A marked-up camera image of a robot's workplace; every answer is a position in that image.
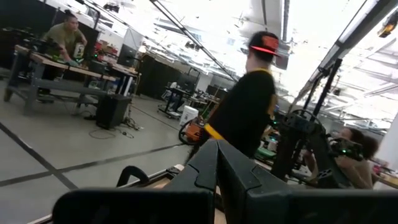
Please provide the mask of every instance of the olive t-shirt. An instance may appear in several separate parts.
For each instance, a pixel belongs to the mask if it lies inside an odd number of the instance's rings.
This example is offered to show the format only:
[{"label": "olive t-shirt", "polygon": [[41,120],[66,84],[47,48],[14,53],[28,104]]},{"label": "olive t-shirt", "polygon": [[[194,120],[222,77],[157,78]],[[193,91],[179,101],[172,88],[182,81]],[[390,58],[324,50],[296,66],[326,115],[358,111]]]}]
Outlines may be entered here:
[{"label": "olive t-shirt", "polygon": [[253,157],[277,103],[274,79],[267,70],[245,74],[209,118],[205,129]]},{"label": "olive t-shirt", "polygon": [[51,29],[44,35],[44,40],[53,39],[59,45],[64,45],[69,56],[72,56],[75,51],[75,44],[80,41],[83,34],[80,30],[74,32],[67,31],[65,24],[61,23],[51,27]]}]

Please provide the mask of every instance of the black floor line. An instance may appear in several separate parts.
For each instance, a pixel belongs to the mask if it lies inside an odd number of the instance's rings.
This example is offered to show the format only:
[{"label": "black floor line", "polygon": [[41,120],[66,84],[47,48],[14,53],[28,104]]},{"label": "black floor line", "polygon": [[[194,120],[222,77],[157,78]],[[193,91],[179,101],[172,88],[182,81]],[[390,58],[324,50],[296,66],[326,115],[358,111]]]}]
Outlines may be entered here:
[{"label": "black floor line", "polygon": [[103,159],[103,160],[94,161],[94,162],[87,162],[85,164],[80,164],[80,165],[76,165],[76,166],[71,166],[71,167],[59,169],[59,171],[61,173],[65,173],[65,172],[70,172],[70,171],[73,171],[73,170],[79,170],[79,169],[89,168],[89,167],[93,167],[93,166],[109,164],[109,163],[112,163],[112,162],[119,162],[119,161],[123,161],[123,160],[126,160],[126,159],[131,159],[131,158],[134,158],[134,157],[138,157],[138,156],[148,155],[148,154],[151,154],[151,153],[154,153],[154,152],[159,152],[159,151],[164,151],[164,150],[167,150],[167,149],[172,149],[172,148],[175,148],[175,147],[179,147],[181,145],[183,145],[183,144],[180,143],[180,144],[175,144],[173,146],[160,147],[160,148],[153,149],[153,150],[150,150],[150,151],[135,152],[135,153],[124,155],[124,156],[118,156],[118,157],[113,157],[113,158],[109,158],[109,159]]},{"label": "black floor line", "polygon": [[12,184],[18,184],[18,183],[35,180],[35,179],[39,179],[39,178],[43,178],[43,177],[48,177],[50,175],[52,175],[51,172],[47,171],[47,172],[41,172],[38,174],[26,175],[23,177],[16,177],[13,179],[8,179],[8,180],[2,180],[2,181],[0,181],[0,187],[12,185]]},{"label": "black floor line", "polygon": [[0,123],[0,130],[6,133],[14,142],[16,142],[25,152],[27,152],[30,156],[32,156],[37,162],[39,162],[42,166],[44,166],[52,175],[54,175],[63,185],[68,187],[69,189],[77,189],[77,186],[72,183],[69,179],[67,179],[64,175],[61,174],[53,165],[47,162],[39,153],[37,153],[34,149],[28,146],[21,138],[19,138],[16,134],[14,134],[10,129],[5,127],[2,123]]},{"label": "black floor line", "polygon": [[136,108],[135,106],[132,106],[132,107],[133,107],[134,109],[140,111],[141,113],[144,113],[144,114],[150,116],[151,118],[154,118],[155,120],[160,121],[161,123],[166,124],[167,126],[171,127],[172,129],[175,129],[175,130],[179,131],[179,129],[177,129],[177,128],[175,128],[175,127],[173,127],[173,126],[167,124],[166,122],[162,121],[161,119],[155,118],[154,116],[150,115],[149,113],[146,113],[145,111],[143,111],[143,110],[141,110],[141,109],[139,109],[139,108]]}]

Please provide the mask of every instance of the man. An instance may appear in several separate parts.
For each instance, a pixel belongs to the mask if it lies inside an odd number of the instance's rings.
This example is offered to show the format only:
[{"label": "man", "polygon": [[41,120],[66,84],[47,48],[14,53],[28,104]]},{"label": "man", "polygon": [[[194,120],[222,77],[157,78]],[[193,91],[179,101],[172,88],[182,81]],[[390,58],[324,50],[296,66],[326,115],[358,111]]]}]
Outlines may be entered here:
[{"label": "man", "polygon": [[278,44],[278,37],[270,32],[260,31],[252,36],[246,74],[210,116],[187,162],[209,138],[225,139],[246,156],[254,157],[277,103],[270,67]]},{"label": "man", "polygon": [[[50,55],[59,55],[66,63],[71,66],[77,67],[78,63],[75,62],[71,55],[75,51],[76,43],[81,42],[84,46],[87,44],[86,37],[79,30],[79,22],[75,15],[73,15],[70,10],[65,10],[66,19],[65,22],[57,24],[44,35],[44,40],[52,39],[56,42],[61,50],[49,50],[47,53]],[[47,66],[43,73],[43,79],[54,80],[54,78],[62,73],[59,68]],[[49,94],[49,89],[39,89],[39,94]]]}]

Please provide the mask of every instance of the concrete floor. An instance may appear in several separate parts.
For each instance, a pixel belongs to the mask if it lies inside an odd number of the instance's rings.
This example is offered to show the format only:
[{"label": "concrete floor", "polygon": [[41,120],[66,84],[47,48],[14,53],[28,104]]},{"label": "concrete floor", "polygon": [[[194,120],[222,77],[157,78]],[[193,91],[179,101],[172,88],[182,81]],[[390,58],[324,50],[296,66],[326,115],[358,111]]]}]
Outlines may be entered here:
[{"label": "concrete floor", "polygon": [[[0,82],[0,98],[5,82]],[[177,137],[178,121],[157,113],[159,101],[135,98],[131,117],[140,131],[96,131],[86,113],[71,116],[72,104],[37,103],[32,116],[23,116],[23,101],[13,96],[0,100],[0,123],[32,149],[24,149],[0,131],[0,223],[20,224],[51,212],[54,202],[75,187],[113,187],[126,166],[153,174],[187,156],[187,146]],[[94,108],[85,108],[94,112]]]}]

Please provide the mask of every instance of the person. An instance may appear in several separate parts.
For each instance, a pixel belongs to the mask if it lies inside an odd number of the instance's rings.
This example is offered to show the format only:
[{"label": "person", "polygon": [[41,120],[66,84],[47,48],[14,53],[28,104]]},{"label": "person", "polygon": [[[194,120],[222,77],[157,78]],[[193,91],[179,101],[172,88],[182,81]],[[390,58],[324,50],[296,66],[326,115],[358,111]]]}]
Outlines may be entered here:
[{"label": "person", "polygon": [[[361,131],[354,128],[343,128],[339,133],[339,137],[361,144],[363,146],[364,159],[356,161],[346,156],[339,156],[335,159],[338,167],[355,188],[372,189],[372,170],[368,160],[372,158],[378,149],[377,141],[369,136],[365,136]],[[315,158],[309,151],[304,154],[303,158],[307,167],[312,172],[310,180],[316,180],[318,169]]]},{"label": "person", "polygon": [[[60,51],[50,49],[48,54],[59,55],[60,58],[69,65],[77,67],[78,64],[71,58],[71,55],[73,55],[73,52],[75,51],[76,43],[81,42],[85,46],[87,44],[87,40],[84,34],[79,30],[77,17],[73,15],[70,10],[65,10],[65,15],[65,21],[51,27],[51,29],[44,35],[43,40],[49,41],[52,39],[61,48]],[[42,78],[53,81],[59,73],[62,73],[61,69],[47,66]],[[49,93],[49,89],[39,88],[39,94]]]},{"label": "person", "polygon": [[246,74],[212,112],[186,162],[209,138],[224,139],[244,155],[254,157],[277,103],[270,67],[278,44],[278,37],[270,32],[256,32],[251,37]]}]

